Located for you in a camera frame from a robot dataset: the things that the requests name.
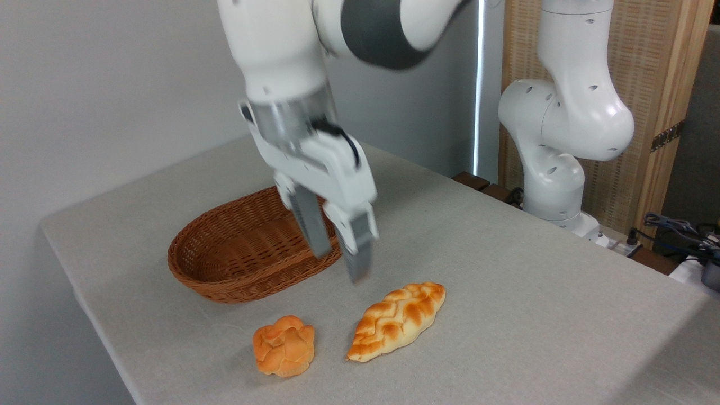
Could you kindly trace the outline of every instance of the gray tablecloth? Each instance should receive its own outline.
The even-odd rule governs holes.
[[[720,305],[450,179],[366,152],[379,190],[372,276],[341,261],[252,303],[213,303],[169,272],[173,237],[273,185],[250,138],[46,218],[42,228],[139,404],[720,404]],[[364,310],[408,282],[445,285],[435,324],[344,360]],[[290,379],[251,336],[286,314],[316,329]]]

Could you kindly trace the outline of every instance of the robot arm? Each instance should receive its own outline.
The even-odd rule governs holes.
[[[598,222],[582,213],[585,173],[574,156],[616,158],[634,121],[607,63],[613,0],[543,0],[538,55],[554,83],[520,80],[500,98],[500,121],[523,164],[523,209],[598,240]]]
[[[468,0],[314,0],[318,35],[334,55],[390,69],[422,62]]]
[[[317,196],[351,279],[369,270],[375,183],[360,144],[337,126],[323,47],[386,68],[420,63],[461,0],[217,0],[245,76],[240,109],[315,256],[330,251]]]

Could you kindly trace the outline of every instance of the wicker basket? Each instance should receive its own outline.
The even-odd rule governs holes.
[[[316,259],[272,187],[193,220],[172,241],[168,265],[180,282],[210,300],[257,300],[316,275],[340,257],[327,218],[325,229],[333,250]]]

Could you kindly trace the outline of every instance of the bread roll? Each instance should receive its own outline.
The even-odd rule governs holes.
[[[262,373],[280,377],[303,374],[315,358],[315,328],[295,315],[283,316],[255,332],[253,351]]]
[[[414,342],[444,301],[445,287],[429,281],[392,291],[365,311],[347,359],[366,362]]]

